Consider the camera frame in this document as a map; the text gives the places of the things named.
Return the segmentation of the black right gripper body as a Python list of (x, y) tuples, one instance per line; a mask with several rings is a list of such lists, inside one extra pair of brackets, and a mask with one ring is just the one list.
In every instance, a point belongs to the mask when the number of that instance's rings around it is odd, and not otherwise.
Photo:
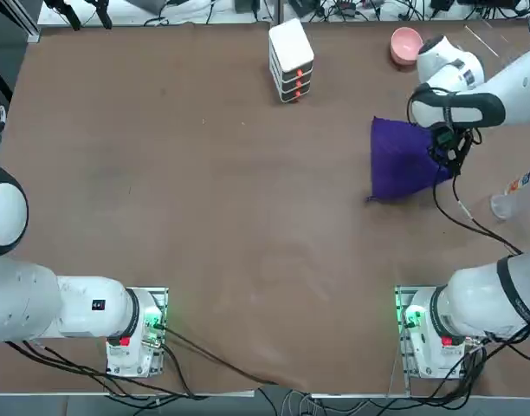
[(471, 130), (438, 127), (430, 131), (429, 156), (445, 168), (461, 168), (471, 147)]

